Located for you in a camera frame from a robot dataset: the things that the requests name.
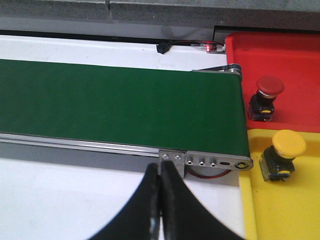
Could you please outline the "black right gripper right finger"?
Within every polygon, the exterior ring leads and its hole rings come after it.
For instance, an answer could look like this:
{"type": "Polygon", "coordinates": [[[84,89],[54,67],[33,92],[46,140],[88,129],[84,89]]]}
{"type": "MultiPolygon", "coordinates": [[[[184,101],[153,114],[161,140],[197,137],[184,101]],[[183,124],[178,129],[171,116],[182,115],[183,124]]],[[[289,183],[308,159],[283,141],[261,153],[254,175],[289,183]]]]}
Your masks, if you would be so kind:
{"type": "Polygon", "coordinates": [[[166,240],[243,239],[200,203],[168,160],[160,164],[160,204],[166,240]]]}

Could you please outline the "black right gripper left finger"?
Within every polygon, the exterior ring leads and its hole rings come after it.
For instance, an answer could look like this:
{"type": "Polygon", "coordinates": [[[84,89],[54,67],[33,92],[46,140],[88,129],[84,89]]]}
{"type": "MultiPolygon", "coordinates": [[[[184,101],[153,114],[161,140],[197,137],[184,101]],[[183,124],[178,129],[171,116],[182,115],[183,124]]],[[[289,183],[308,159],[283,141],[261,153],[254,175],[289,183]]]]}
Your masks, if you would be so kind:
{"type": "Polygon", "coordinates": [[[160,176],[150,163],[127,203],[91,240],[157,240],[160,231],[160,176]]]}

